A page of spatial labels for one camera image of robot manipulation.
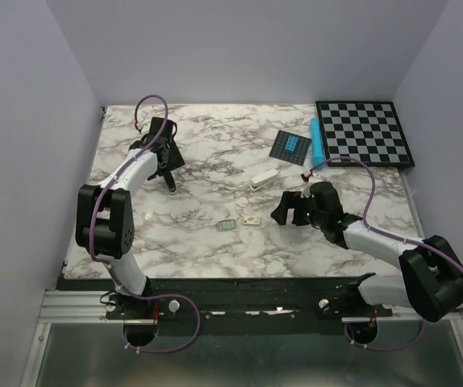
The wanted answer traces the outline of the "staple tray with staples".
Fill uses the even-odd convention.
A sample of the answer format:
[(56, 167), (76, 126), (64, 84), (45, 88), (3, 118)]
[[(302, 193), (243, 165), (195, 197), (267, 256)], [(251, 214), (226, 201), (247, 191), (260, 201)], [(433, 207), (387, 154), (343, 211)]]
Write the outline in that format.
[(237, 224), (235, 219), (225, 219), (218, 221), (216, 227), (218, 231), (233, 231)]

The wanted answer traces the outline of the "black metal stapler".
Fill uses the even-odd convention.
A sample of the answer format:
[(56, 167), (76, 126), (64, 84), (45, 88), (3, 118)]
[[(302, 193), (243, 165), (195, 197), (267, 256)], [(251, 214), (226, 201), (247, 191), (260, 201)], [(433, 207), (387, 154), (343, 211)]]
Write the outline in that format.
[(177, 185), (171, 172), (164, 174), (165, 184), (167, 185), (170, 195), (174, 195), (177, 192)]

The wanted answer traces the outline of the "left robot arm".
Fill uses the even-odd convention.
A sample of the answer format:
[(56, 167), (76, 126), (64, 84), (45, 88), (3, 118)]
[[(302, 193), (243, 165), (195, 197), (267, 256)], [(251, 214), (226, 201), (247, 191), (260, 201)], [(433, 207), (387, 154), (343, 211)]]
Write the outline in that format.
[(83, 185), (77, 195), (75, 242), (94, 261), (103, 264), (126, 296), (125, 310), (134, 318), (146, 317), (152, 309), (147, 294), (148, 277), (131, 250), (135, 238), (132, 199), (142, 185), (157, 177), (174, 194), (173, 171), (185, 165), (175, 143), (177, 124), (152, 118), (149, 132), (128, 149), (124, 162), (96, 185)]

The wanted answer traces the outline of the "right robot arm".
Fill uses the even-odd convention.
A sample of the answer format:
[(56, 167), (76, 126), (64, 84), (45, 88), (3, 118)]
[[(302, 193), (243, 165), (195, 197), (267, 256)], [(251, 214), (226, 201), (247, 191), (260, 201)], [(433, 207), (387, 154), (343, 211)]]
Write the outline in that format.
[(463, 306), (463, 267), (446, 239), (438, 235), (413, 239), (376, 231), (362, 217), (344, 212), (339, 194), (326, 181), (311, 183), (304, 191), (283, 192), (270, 216), (284, 226), (289, 214), (295, 226), (317, 228), (329, 243), (363, 252), (399, 270), (395, 277), (369, 274), (361, 279), (344, 296), (350, 314), (361, 316), (373, 305), (401, 306), (435, 323)]

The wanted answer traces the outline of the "staple box sleeve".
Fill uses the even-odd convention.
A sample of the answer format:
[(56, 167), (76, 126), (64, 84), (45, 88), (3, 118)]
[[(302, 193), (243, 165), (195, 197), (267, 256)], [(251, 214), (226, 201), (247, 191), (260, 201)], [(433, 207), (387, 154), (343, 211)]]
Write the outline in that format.
[(243, 216), (243, 224), (245, 226), (260, 226), (261, 217), (259, 215), (245, 214)]

